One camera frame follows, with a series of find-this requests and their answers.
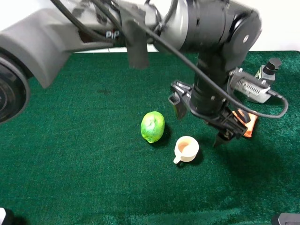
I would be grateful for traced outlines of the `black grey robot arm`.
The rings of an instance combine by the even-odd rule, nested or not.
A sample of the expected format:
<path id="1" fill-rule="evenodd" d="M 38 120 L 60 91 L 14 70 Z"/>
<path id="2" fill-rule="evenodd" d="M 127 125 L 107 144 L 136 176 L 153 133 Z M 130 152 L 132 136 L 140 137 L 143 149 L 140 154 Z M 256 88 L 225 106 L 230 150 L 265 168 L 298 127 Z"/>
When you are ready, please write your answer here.
<path id="1" fill-rule="evenodd" d="M 261 33 L 256 10 L 234 0 L 173 0 L 165 15 L 146 1 L 59 0 L 0 31 L 0 121 L 18 116 L 30 99 L 28 80 L 49 87 L 72 53 L 125 47 L 133 68 L 148 65 L 147 45 L 198 53 L 189 86 L 171 84 L 172 103 L 218 130 L 215 145 L 245 134 L 250 110 L 233 97 L 230 76 Z"/>

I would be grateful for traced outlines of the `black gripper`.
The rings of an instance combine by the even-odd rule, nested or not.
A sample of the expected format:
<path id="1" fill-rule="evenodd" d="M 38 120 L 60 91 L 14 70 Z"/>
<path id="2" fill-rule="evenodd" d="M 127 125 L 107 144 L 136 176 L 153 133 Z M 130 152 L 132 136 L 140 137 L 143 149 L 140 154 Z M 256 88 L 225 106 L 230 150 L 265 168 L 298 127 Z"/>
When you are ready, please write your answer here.
<path id="1" fill-rule="evenodd" d="M 213 147 L 227 144 L 234 137 L 240 138 L 247 131 L 247 127 L 229 109 L 228 101 L 208 85 L 199 85 L 196 82 L 189 85 L 176 80 L 171 83 L 171 92 L 168 100 L 178 120 L 190 112 L 219 131 Z"/>

